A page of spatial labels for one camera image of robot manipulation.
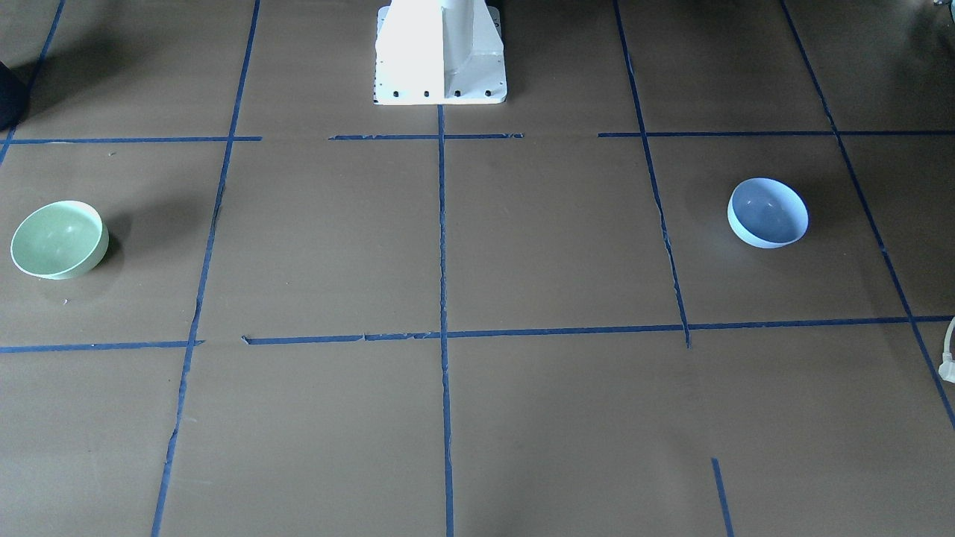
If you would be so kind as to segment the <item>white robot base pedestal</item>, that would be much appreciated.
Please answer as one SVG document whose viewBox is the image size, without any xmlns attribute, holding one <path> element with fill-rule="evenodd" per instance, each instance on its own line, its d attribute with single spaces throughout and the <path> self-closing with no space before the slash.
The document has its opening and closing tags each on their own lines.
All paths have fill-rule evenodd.
<svg viewBox="0 0 955 537">
<path fill-rule="evenodd" d="M 507 96 L 498 7 L 486 1 L 392 1 L 380 7 L 375 104 L 493 105 Z"/>
</svg>

